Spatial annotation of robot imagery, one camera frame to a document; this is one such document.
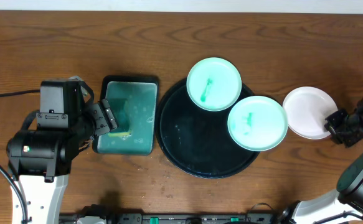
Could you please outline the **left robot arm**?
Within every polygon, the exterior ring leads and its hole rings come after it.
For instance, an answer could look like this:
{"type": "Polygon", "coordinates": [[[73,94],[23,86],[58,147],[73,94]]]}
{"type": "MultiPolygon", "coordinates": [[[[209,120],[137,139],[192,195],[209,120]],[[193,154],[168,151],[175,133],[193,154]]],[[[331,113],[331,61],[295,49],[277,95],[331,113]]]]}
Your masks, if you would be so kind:
{"type": "Polygon", "coordinates": [[[89,140],[117,127],[106,99],[98,103],[41,98],[37,129],[21,129],[7,144],[21,198],[12,194],[13,223],[58,223],[72,160],[89,140]]]}

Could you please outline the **green yellow sponge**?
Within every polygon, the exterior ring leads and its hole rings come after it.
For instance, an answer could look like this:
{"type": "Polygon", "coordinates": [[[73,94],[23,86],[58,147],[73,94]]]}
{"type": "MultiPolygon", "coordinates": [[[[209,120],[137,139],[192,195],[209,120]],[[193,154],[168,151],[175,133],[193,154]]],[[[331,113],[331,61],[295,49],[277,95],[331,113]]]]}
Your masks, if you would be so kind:
{"type": "Polygon", "coordinates": [[[114,98],[108,100],[113,116],[115,117],[117,128],[110,131],[110,136],[128,136],[131,134],[129,103],[123,98],[114,98]]]}

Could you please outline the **white plate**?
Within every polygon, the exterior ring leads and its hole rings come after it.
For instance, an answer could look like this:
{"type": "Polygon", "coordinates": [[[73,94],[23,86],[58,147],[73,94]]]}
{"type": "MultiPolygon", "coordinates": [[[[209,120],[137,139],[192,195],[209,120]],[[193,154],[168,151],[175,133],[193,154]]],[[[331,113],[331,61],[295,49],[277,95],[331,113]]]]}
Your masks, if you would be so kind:
{"type": "Polygon", "coordinates": [[[324,139],[331,135],[326,118],[337,111],[334,100],[323,90],[311,86],[295,88],[283,101],[289,128],[306,139],[324,139]]]}

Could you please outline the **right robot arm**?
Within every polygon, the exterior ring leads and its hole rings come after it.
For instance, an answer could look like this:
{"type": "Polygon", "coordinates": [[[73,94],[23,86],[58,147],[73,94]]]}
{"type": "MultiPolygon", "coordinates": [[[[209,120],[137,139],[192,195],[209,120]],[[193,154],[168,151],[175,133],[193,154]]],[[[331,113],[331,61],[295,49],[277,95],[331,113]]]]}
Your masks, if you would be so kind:
{"type": "MultiPolygon", "coordinates": [[[[363,139],[363,97],[353,112],[339,109],[324,91],[300,87],[289,92],[283,108],[289,127],[308,139],[331,138],[351,147],[363,139]]],[[[286,208],[277,223],[345,223],[363,221],[363,153],[342,173],[336,189],[286,208]]]]}

